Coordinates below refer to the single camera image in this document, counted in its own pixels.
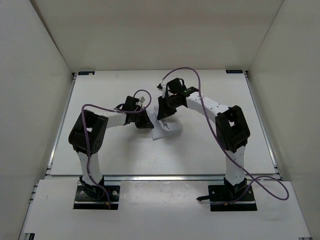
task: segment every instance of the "white cloth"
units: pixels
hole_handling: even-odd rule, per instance
[[[152,140],[158,140],[168,137],[172,134],[182,131],[182,124],[175,116],[169,116],[162,120],[157,120],[158,106],[154,110],[147,110],[148,117],[154,128],[151,130]]]

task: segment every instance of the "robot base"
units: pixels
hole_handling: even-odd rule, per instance
[[[119,206],[120,186],[107,185],[104,188],[109,193],[111,207],[110,210],[117,210]],[[78,184],[75,192],[73,209],[99,209],[109,210],[109,205],[106,196],[100,199],[94,199],[86,194],[84,187]]]
[[[215,205],[221,202],[232,201],[234,198],[230,197],[229,191],[224,185],[209,185],[209,200],[211,212],[239,212],[239,211],[257,211],[257,205],[255,201],[255,195],[250,186],[245,195],[235,203],[226,205]]]

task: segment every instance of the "white platform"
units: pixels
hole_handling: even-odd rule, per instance
[[[258,211],[210,212],[205,181],[122,181],[118,210],[73,209],[78,178],[39,182],[24,233],[34,240],[298,240],[310,237],[290,182],[288,201],[253,185]],[[276,182],[264,181],[283,196]]]
[[[77,154],[68,136],[84,104],[114,108],[138,89],[150,91],[151,107],[158,104],[161,92],[156,86],[167,70],[96,71],[77,76],[53,159],[52,175],[81,175]],[[245,150],[245,167],[253,174],[275,172],[263,131],[244,74],[225,70],[200,70],[202,93],[224,105],[238,105],[246,117],[251,136]],[[187,87],[198,87],[194,73],[180,70],[169,78],[185,80]],[[180,135],[152,141],[149,130],[132,123],[106,131],[99,151],[104,175],[223,175],[225,156],[215,142],[203,115],[183,106],[175,114],[183,124]]]

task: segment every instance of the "black bracket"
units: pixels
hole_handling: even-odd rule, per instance
[[[78,75],[95,75],[95,71],[79,71]]]
[[[85,124],[88,129],[90,154],[95,154],[102,146],[107,129],[108,118],[92,111],[84,110]],[[81,113],[76,120],[68,139],[76,152],[87,154],[87,143]]]
[[[217,138],[227,151],[235,153],[238,148],[248,143],[250,130],[242,109],[237,105],[218,113],[215,117],[215,127]]]
[[[225,73],[227,74],[243,74],[244,72],[240,70],[225,70]]]
[[[162,120],[169,116],[172,116],[177,112],[177,108],[180,106],[187,106],[186,98],[190,96],[190,94],[194,92],[198,92],[199,90],[195,87],[187,88],[185,86],[185,81],[181,78],[175,78],[169,81],[166,84],[166,90],[164,93],[164,97],[158,97],[158,115],[157,119]]]
[[[120,186],[106,185],[104,186],[110,198],[110,209],[105,195],[93,197],[82,185],[78,185],[74,197],[73,209],[99,209],[99,210],[118,210]]]
[[[225,190],[228,192],[230,199],[238,198],[245,188],[247,187],[247,179],[245,178],[242,182],[232,185],[225,177],[223,178]]]
[[[238,195],[230,196],[230,192],[226,189],[225,185],[209,185],[209,200],[211,212],[238,212],[238,211],[257,211],[255,195],[252,186],[244,194],[242,198],[234,203],[219,204],[221,202],[229,202],[241,196],[242,192]]]
[[[122,106],[123,111],[130,111],[130,112],[136,112],[140,111],[141,107],[138,105],[139,99],[127,96],[125,103]],[[154,125],[150,121],[147,110],[144,109],[142,112],[139,113],[127,113],[126,119],[125,119],[125,125],[134,123],[137,129],[153,129]]]

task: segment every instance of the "white enclosure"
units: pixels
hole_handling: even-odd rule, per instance
[[[28,1],[0,1],[0,239],[16,240],[72,75]]]
[[[79,70],[245,69],[281,0],[32,0]]]
[[[0,239],[140,240],[146,231],[160,239],[320,239],[320,1],[30,2],[0,0]],[[280,178],[278,164],[289,200],[253,185],[256,212],[212,214],[208,202],[195,201],[210,183],[197,177],[221,181],[225,157],[204,117],[179,108],[183,132],[168,139],[152,142],[133,125],[108,129],[100,165],[105,181],[122,180],[120,208],[73,210],[81,172],[67,137],[81,105],[112,108],[146,88],[154,106],[162,70],[183,66],[201,69],[203,94],[243,108],[251,130],[245,167]],[[244,74],[225,69],[248,71],[249,85]],[[87,70],[96,74],[72,82],[71,72]],[[196,87],[192,72],[176,76]],[[137,181],[150,175],[158,181]],[[264,182],[283,197],[280,185]]]

